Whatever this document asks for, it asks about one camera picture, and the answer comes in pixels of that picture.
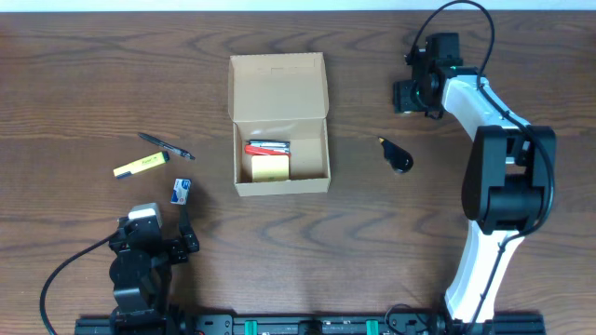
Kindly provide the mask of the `yellow sticky note pad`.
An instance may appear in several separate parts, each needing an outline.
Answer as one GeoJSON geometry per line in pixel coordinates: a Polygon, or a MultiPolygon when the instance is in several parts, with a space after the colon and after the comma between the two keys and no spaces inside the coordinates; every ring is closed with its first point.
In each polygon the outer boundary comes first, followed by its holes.
{"type": "Polygon", "coordinates": [[[253,182],[286,181],[290,178],[290,158],[286,155],[254,155],[251,175],[253,182]]]}

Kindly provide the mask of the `cardboard box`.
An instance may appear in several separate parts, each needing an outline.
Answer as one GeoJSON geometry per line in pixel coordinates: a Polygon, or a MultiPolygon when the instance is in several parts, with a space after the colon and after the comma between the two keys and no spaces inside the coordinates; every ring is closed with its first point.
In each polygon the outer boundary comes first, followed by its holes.
{"type": "Polygon", "coordinates": [[[325,193],[331,183],[323,54],[237,55],[229,61],[228,114],[233,125],[234,185],[240,196],[325,193]],[[289,144],[285,180],[253,179],[251,141],[289,144]]]}

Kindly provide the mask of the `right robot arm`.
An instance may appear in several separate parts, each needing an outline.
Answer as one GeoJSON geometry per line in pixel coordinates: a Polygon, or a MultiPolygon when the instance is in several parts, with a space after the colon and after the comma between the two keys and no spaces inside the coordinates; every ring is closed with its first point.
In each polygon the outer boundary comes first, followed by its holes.
{"type": "Polygon", "coordinates": [[[556,135],[515,115],[489,81],[460,56],[457,33],[434,33],[406,56],[409,80],[394,84],[396,112],[451,114],[472,140],[461,200],[467,242],[444,295],[451,331],[471,331],[494,317],[508,262],[552,204],[556,135]]]}

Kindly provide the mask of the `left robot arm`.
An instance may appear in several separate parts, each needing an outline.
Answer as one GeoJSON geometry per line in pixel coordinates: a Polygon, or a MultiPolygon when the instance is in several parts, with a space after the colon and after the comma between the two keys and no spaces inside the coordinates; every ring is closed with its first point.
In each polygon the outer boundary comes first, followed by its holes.
{"type": "Polygon", "coordinates": [[[116,258],[109,276],[117,307],[110,316],[115,334],[180,334],[184,313],[169,303],[172,267],[188,262],[199,242],[185,205],[179,206],[180,234],[166,239],[156,203],[134,207],[118,219],[109,248],[116,258]]]}

